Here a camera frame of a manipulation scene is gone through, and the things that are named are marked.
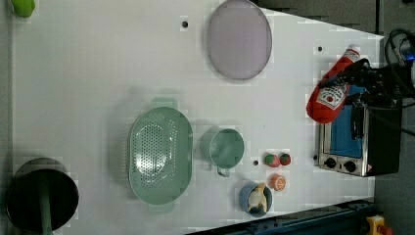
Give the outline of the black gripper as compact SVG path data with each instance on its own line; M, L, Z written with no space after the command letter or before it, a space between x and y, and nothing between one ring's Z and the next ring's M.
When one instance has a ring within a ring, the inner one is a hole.
M376 69L367 59L361 59L321 81L322 88L342 85L364 87L361 101L365 105L398 107L399 100L413 98L413 63L393 63Z

